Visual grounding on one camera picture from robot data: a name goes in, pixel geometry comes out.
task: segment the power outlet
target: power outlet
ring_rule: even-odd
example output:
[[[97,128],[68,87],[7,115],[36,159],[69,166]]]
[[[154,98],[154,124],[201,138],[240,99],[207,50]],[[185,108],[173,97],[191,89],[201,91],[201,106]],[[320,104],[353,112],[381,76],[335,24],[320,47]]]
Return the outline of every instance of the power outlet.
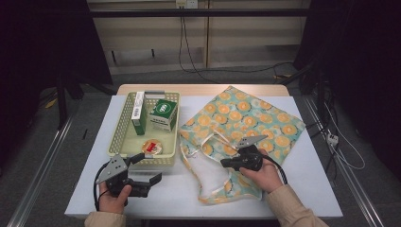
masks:
[[[327,134],[327,143],[335,146],[339,142],[339,137],[332,133]]]
[[[186,9],[186,0],[176,0],[177,9]]]
[[[187,9],[197,9],[198,8],[198,0],[186,0],[186,8]]]

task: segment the black cable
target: black cable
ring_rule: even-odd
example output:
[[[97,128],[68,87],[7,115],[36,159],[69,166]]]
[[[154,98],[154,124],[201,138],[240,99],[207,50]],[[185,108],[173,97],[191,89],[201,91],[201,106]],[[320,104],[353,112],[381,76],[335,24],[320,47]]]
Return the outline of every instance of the black cable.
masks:
[[[191,60],[192,67],[194,68],[194,71],[184,69],[183,65],[182,65],[182,62],[181,62],[181,52],[182,52],[182,48],[183,48],[183,37],[185,37],[187,52],[188,52],[188,55],[189,55],[189,59]],[[188,38],[187,38],[187,35],[186,35],[186,23],[185,23],[185,19],[183,17],[181,18],[181,41],[180,41],[179,63],[180,63],[180,67],[182,68],[182,70],[184,72],[186,72],[186,73],[197,73],[202,79],[208,80],[210,82],[218,83],[218,84],[219,84],[219,82],[213,81],[211,79],[206,79],[200,73],[201,72],[257,73],[257,72],[263,72],[263,71],[267,71],[267,70],[273,69],[274,70],[274,74],[276,76],[275,68],[277,66],[284,65],[284,64],[293,64],[293,62],[291,62],[291,61],[285,61],[285,62],[276,63],[274,66],[270,66],[270,67],[267,67],[267,68],[249,70],[249,71],[229,70],[229,69],[201,69],[201,70],[199,70],[199,69],[197,69],[195,67],[194,62],[192,61],[192,56],[191,56],[191,53],[189,51]]]
[[[326,164],[326,168],[325,168],[325,173],[328,173],[328,168],[330,167],[331,163],[334,164],[334,178],[333,181],[335,181],[337,179],[337,164],[334,161],[334,156],[337,154],[337,149],[339,147],[339,144],[336,144],[334,146],[334,151],[331,152],[329,145],[326,143],[328,150],[330,151],[330,159],[328,160],[327,164]]]
[[[318,134],[322,133],[325,131],[325,128],[322,128],[321,130],[315,132],[314,134],[312,134],[310,137],[310,139],[313,139],[315,136],[317,136]]]
[[[335,129],[334,135],[338,135],[338,134],[339,134],[339,130],[338,130],[339,118],[338,118],[337,111],[336,111],[336,108],[335,108],[335,97],[334,97],[334,95],[333,95],[333,93],[331,92],[330,89],[328,89],[328,94],[329,94],[329,95],[328,95],[328,100],[327,100],[327,102],[326,102],[327,111],[328,111],[328,112],[333,112],[333,115],[334,115],[333,118],[334,118],[334,119],[332,119],[332,120],[334,121],[334,123],[335,123],[336,126],[337,126],[336,129]],[[334,147],[335,151],[337,151],[338,146],[339,146],[339,144],[336,144],[336,145],[335,145],[335,147]],[[337,164],[336,164],[336,162],[334,162],[334,156],[335,156],[335,155],[336,155],[336,152],[332,152],[332,153],[331,153],[330,159],[329,159],[329,161],[328,161],[328,163],[327,163],[327,167],[326,167],[326,173],[327,173],[328,168],[330,167],[331,162],[334,163],[334,165],[335,165],[335,176],[334,176],[334,180],[337,178]]]
[[[274,80],[274,84],[275,84],[275,83],[277,83],[277,81],[278,81],[278,75],[277,75],[277,71],[275,70],[275,67],[273,67],[273,72],[274,72],[273,78],[275,79],[275,80]]]
[[[274,163],[277,166],[278,170],[280,171],[281,178],[283,179],[283,183],[284,184],[288,184],[286,173],[284,172],[283,168],[281,168],[281,166],[277,162],[275,162],[271,157],[269,157],[269,155],[262,154],[262,157],[264,159],[267,159],[267,160],[271,161],[272,163]]]
[[[316,126],[316,125],[318,125],[318,124],[319,124],[319,122],[315,122],[315,123],[306,125],[305,128],[306,128],[307,130],[309,130],[310,128],[312,128],[312,127],[314,127],[314,126]]]
[[[187,36],[186,36],[185,19],[184,19],[183,17],[181,17],[181,41],[180,41],[179,61],[180,61],[180,66],[181,66],[181,68],[183,69],[183,71],[184,71],[184,72],[189,72],[189,71],[186,71],[186,70],[183,68],[183,65],[182,65],[182,63],[181,63],[181,50],[182,50],[182,48],[183,48],[183,34],[184,34],[184,36],[185,36],[186,49],[187,49],[187,52],[188,52],[188,55],[189,55],[189,59],[191,60],[192,67],[194,68],[195,72],[196,72],[202,79],[207,80],[207,81],[212,82],[212,83],[217,83],[217,84],[219,84],[219,82],[217,82],[217,81],[214,81],[214,80],[211,80],[211,79],[207,79],[207,78],[205,78],[204,76],[202,76],[201,73],[200,73],[200,72],[197,70],[197,68],[195,67],[194,62],[192,61],[191,52],[189,51],[189,43],[188,43],[188,38],[187,38]]]
[[[109,162],[103,164],[103,166],[101,166],[101,168],[99,169],[99,171],[97,172],[96,176],[95,176],[95,181],[94,181],[94,201],[95,201],[95,208],[97,211],[99,211],[99,198],[104,194],[104,192],[97,197],[97,193],[96,193],[96,180],[99,177],[101,171],[103,171],[103,169],[107,166]]]
[[[102,194],[99,195],[99,197],[97,198],[100,201],[100,197],[102,197],[104,194],[106,194],[107,192],[109,192],[109,189],[107,189],[106,191],[104,191]]]
[[[314,97],[316,97],[316,95],[317,95],[316,91],[313,92],[312,95],[313,95]],[[324,98],[324,103],[325,103],[326,105],[327,105],[327,103],[331,103],[331,102],[332,102],[331,99],[333,99],[333,98],[329,98],[329,100],[326,101],[326,98]],[[331,122],[330,119],[325,120],[325,121],[323,121],[323,122],[322,122],[322,119],[318,119],[318,122],[316,122],[316,124],[320,123],[320,124],[322,125],[322,129],[321,129],[320,131],[316,132],[315,134],[313,134],[312,136],[310,136],[310,138],[315,137],[315,136],[318,135],[320,132],[326,131],[327,128],[329,128],[329,126],[330,126],[330,122]]]

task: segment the cloth bag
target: cloth bag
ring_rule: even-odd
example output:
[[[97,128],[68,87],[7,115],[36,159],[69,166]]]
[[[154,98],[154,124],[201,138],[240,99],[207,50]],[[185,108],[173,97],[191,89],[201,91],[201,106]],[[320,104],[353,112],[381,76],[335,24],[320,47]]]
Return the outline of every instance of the cloth bag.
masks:
[[[182,160],[200,183],[198,199],[208,204],[261,199],[253,181],[220,160],[237,155],[242,137],[263,134],[267,138],[256,146],[281,165],[304,129],[299,118],[229,86],[179,128]]]

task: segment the metal rail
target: metal rail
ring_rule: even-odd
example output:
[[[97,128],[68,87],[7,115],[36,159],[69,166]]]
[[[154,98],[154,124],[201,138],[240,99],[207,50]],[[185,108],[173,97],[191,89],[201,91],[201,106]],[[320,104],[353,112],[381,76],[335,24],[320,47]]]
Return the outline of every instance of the metal rail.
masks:
[[[52,144],[50,145],[49,150],[44,156],[44,160],[42,161],[39,169],[37,170],[35,176],[33,177],[32,181],[29,184],[29,187],[26,190],[23,198],[21,199],[20,203],[18,204],[17,208],[12,215],[8,227],[22,227],[25,225],[26,220],[32,210],[36,199],[38,198],[42,187],[44,185],[44,181],[49,174],[49,171],[54,163],[54,160],[59,153],[61,148],[62,142],[66,134],[68,133],[72,120],[74,116],[77,114],[78,107],[80,102],[74,102],[75,105],[71,108],[72,111],[69,114],[65,124],[63,127],[56,132],[56,136],[53,139]]]
[[[325,134],[322,131],[323,125],[320,123],[320,118],[315,110],[317,110],[316,104],[311,100],[311,98],[304,97],[304,102],[309,109],[313,119],[318,123],[318,128],[322,132],[323,139],[325,140]],[[338,154],[344,158],[342,155],[341,150],[339,149]],[[344,177],[345,181],[348,184],[354,198],[357,201],[357,204],[365,216],[366,220],[368,221],[370,226],[378,227],[384,226],[382,220],[380,219],[379,214],[377,213],[374,204],[372,203],[371,199],[369,198],[368,194],[366,193],[365,189],[363,188],[362,184],[360,184],[357,176],[355,175],[353,169],[348,165],[345,165],[344,162],[339,158],[339,156],[334,156],[334,161],[337,164],[342,176]]]

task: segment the white table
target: white table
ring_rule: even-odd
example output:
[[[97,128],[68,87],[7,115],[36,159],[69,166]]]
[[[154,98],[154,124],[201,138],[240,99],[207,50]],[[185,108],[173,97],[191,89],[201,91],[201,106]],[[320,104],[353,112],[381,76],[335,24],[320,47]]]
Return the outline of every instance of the white table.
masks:
[[[179,125],[192,117],[211,98],[211,96],[182,96]],[[260,98],[300,117],[290,96],[260,96]],[[65,215],[86,218],[90,212],[95,211],[93,180],[101,165],[109,160],[107,148],[124,102],[125,96],[113,96]],[[127,216],[141,219],[274,218],[274,214],[264,201],[248,199],[217,205],[202,204],[198,201],[198,182],[183,165],[178,150],[175,158],[175,165],[164,171],[163,179],[151,188],[147,198],[129,198],[129,204],[125,208]],[[342,217],[339,204],[307,131],[301,134],[282,167],[286,172],[288,183],[306,207],[311,208],[322,218]]]

